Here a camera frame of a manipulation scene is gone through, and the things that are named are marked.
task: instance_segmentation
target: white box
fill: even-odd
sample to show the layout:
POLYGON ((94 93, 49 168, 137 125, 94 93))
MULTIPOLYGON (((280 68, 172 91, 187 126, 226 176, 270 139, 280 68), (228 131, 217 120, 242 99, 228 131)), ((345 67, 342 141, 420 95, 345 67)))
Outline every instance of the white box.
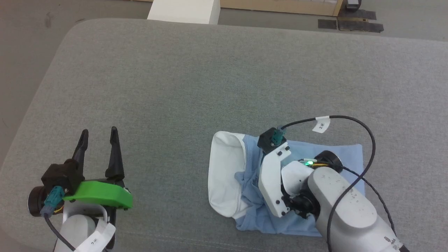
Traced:
POLYGON ((220 11, 220 0, 154 0, 148 19, 217 25, 220 11))

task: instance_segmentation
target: wooden panel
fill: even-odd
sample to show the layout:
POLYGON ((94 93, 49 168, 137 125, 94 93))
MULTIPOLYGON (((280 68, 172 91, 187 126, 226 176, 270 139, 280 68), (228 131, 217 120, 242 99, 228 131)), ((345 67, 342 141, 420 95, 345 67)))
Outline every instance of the wooden panel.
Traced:
POLYGON ((221 8, 337 16, 344 0, 337 4, 300 0, 220 0, 221 8))

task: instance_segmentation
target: floor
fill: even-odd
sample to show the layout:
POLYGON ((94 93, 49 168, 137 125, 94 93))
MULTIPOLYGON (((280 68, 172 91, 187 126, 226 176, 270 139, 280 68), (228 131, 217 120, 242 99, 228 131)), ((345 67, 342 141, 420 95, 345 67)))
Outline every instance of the floor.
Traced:
MULTIPOLYGON (((151 3, 129 0, 3 0, 0 8, 0 164, 61 40, 87 19, 146 19, 151 3)), ((364 0, 376 11, 381 34, 357 34, 448 41, 446 0, 364 0)), ((220 25, 318 30, 311 15, 222 9, 220 25)), ((8 244, 0 230, 0 243, 8 244)), ((28 251, 11 245, 11 251, 28 251)))

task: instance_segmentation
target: black tape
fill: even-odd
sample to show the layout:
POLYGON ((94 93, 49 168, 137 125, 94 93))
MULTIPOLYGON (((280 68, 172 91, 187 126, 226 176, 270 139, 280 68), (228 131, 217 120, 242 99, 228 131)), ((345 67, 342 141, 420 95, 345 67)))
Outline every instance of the black tape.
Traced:
POLYGON ((359 9, 355 12, 350 12, 346 9, 341 9, 338 17, 357 17, 357 18, 376 20, 376 12, 368 11, 368 10, 364 10, 364 9, 359 9))
POLYGON ((369 23, 363 21, 338 20, 339 30, 361 30, 380 33, 384 31, 382 24, 369 23))
POLYGON ((327 20, 327 19, 318 19, 317 20, 317 27, 319 29, 337 29, 336 20, 327 20))

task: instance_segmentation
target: teal connector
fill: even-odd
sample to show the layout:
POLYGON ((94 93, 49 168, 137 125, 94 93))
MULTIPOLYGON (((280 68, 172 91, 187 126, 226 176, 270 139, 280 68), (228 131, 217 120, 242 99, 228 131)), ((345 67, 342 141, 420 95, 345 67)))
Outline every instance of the teal connector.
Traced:
POLYGON ((283 135, 285 134, 285 130, 282 130, 280 128, 276 129, 274 132, 274 135, 272 135, 272 146, 278 146, 280 145, 281 141, 283 140, 283 135))
POLYGON ((44 214, 47 214, 48 217, 51 217, 53 215, 53 212, 55 211, 56 206, 59 204, 59 202, 62 201, 62 198, 65 196, 64 189, 60 186, 53 187, 50 194, 48 194, 47 198, 43 202, 45 205, 40 210, 40 215, 42 217, 44 214))

